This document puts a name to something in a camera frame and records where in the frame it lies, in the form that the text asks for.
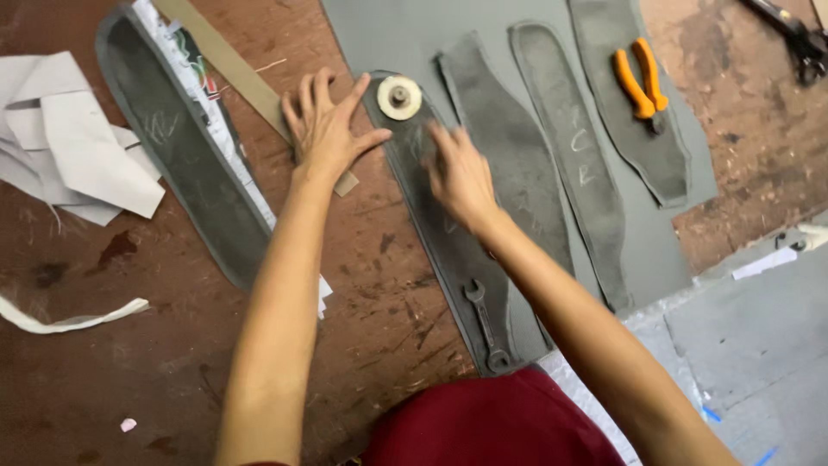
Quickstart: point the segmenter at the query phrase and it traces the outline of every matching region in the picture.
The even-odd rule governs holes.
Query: person's left hand
[[[331,182],[335,182],[359,155],[389,140],[391,130],[375,129],[354,137],[349,128],[351,118],[368,88],[370,77],[363,73],[338,105],[330,100],[330,78],[327,67],[316,75],[302,77],[299,84],[301,117],[296,115],[288,93],[282,97],[282,111],[293,133],[299,167],[305,167],[308,174],[330,177]]]

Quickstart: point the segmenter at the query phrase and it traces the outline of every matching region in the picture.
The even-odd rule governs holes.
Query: wrench
[[[489,359],[486,360],[486,366],[492,372],[500,373],[506,371],[512,365],[512,360],[508,353],[494,341],[492,325],[489,322],[489,313],[486,311],[486,303],[483,301],[486,288],[480,283],[480,280],[472,279],[472,283],[474,284],[474,289],[469,289],[469,287],[463,285],[463,295],[474,305],[474,311],[477,313],[480,327],[483,328],[483,336],[486,339],[486,345],[489,347]]]

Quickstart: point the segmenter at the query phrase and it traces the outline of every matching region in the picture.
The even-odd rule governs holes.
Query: scratched table
[[[114,3],[6,1],[0,55],[70,50],[109,120],[124,124],[94,55],[94,31]],[[275,90],[295,89],[323,65],[337,75],[334,97],[350,87],[316,0],[194,3]],[[787,6],[813,21],[807,0]],[[696,270],[824,210],[825,85],[799,90],[782,41],[738,2],[642,7],[654,48],[712,147],[721,195],[674,221]],[[232,88],[221,94],[279,212],[290,152]],[[369,129],[364,113],[356,127]],[[366,155],[353,172],[361,183],[333,200],[325,232],[322,273],[335,293],[311,368],[304,464],[358,452],[373,422],[410,394],[476,376],[383,155]],[[168,190],[151,220],[127,212],[105,228],[62,212],[60,231],[43,203],[15,188],[0,183],[0,199],[0,294],[21,310],[54,322],[136,297],[152,305],[65,335],[0,322],[4,462],[208,464],[247,297],[221,274],[175,197]],[[118,428],[125,417],[137,421],[128,434]]]

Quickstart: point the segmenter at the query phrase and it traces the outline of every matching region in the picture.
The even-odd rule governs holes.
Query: blue marking
[[[759,461],[757,461],[756,464],[754,464],[753,466],[764,466],[764,464],[767,463],[770,460],[770,458],[773,455],[776,454],[776,451],[778,449],[779,449],[779,447],[773,447],[770,450],[768,450],[768,452]]]
[[[719,417],[712,409],[708,408],[707,406],[702,406],[701,410],[705,412],[705,414],[710,417],[712,420],[716,422],[721,422],[722,418]]]

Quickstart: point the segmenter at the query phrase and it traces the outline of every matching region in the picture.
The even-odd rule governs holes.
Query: grinding wheel
[[[411,78],[389,76],[377,88],[377,103],[390,119],[404,121],[420,110],[422,91]]]

